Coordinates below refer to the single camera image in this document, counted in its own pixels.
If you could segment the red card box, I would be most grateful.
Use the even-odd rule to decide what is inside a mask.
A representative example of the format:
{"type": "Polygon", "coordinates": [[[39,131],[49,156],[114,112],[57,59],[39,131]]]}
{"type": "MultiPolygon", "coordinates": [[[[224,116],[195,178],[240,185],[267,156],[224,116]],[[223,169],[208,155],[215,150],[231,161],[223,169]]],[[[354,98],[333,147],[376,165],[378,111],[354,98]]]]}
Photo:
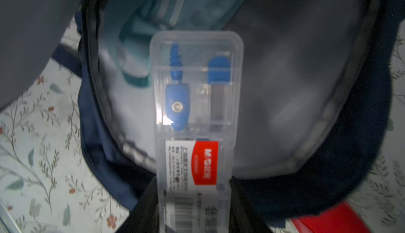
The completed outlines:
{"type": "Polygon", "coordinates": [[[318,216],[291,219],[299,233],[371,233],[345,201],[318,216]]]}

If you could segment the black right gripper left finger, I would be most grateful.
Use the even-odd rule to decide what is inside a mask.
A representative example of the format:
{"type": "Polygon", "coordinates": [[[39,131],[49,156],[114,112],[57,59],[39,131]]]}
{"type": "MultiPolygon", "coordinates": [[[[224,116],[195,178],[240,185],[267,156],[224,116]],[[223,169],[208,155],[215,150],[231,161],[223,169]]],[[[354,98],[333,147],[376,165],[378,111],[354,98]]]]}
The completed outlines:
{"type": "Polygon", "coordinates": [[[153,177],[117,233],[158,233],[159,223],[157,180],[153,177]]]}

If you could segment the light blue pencil pouch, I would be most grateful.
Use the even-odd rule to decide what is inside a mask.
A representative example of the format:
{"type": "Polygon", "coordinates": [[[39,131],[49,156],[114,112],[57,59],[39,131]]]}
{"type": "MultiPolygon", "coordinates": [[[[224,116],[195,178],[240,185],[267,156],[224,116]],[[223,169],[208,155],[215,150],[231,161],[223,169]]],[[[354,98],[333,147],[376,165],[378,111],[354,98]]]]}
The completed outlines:
{"type": "Polygon", "coordinates": [[[130,85],[147,87],[152,37],[166,30],[221,30],[245,0],[101,0],[103,40],[130,85]]]}

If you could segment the navy blue student backpack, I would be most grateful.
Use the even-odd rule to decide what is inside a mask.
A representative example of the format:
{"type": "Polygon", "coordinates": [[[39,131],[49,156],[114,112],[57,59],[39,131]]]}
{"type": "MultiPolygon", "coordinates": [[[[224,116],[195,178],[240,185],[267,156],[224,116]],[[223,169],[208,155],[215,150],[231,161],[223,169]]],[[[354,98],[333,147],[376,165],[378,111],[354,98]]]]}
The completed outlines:
{"type": "MultiPolygon", "coordinates": [[[[133,210],[154,177],[151,98],[96,52],[101,0],[78,0],[86,163],[133,210]]],[[[244,41],[234,176],[266,222],[319,214],[375,162],[391,104],[388,62],[405,0],[245,0],[222,30],[244,41]]]]}

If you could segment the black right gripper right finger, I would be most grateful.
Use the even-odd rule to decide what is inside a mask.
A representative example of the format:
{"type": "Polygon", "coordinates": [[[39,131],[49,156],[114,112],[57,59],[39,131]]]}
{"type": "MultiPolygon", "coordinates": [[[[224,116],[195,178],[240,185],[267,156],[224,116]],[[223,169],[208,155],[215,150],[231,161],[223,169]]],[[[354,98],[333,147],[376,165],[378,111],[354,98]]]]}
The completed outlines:
{"type": "Polygon", "coordinates": [[[245,196],[241,184],[235,177],[229,181],[231,212],[229,217],[230,233],[272,233],[262,217],[256,212],[245,196]]]}

